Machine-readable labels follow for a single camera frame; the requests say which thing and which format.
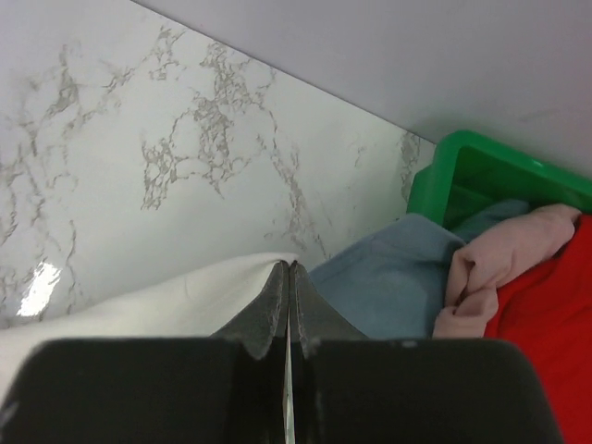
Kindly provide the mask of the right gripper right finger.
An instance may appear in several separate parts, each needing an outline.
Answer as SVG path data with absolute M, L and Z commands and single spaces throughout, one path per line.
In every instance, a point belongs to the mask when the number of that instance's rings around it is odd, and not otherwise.
M 490 339 L 369 339 L 289 271 L 298 443 L 560 443 L 533 366 Z

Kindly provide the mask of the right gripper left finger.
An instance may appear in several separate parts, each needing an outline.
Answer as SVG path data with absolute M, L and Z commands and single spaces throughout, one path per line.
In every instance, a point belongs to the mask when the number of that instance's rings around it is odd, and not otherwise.
M 61 339 L 21 366 L 5 443 L 282 443 L 288 266 L 210 338 Z

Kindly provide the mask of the white t shirt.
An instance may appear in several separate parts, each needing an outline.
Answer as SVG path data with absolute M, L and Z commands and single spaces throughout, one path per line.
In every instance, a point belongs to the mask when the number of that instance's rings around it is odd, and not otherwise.
M 41 343 L 79 338 L 206 337 L 263 290 L 272 269 L 295 253 L 228 259 L 152 287 L 110 298 L 81 312 L 1 332 L 1 396 Z

